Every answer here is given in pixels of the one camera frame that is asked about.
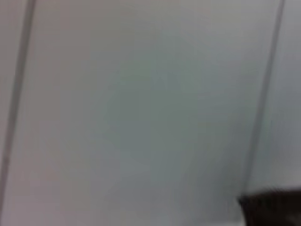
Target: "white surface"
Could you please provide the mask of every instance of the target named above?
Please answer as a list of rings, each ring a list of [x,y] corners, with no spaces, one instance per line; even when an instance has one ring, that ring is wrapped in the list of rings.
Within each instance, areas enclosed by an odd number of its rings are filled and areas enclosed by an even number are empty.
[[[3,226],[237,218],[277,4],[38,1]]]
[[[301,186],[300,12],[300,1],[286,1],[250,190]]]
[[[26,0],[0,0],[0,156],[7,128],[25,3]]]

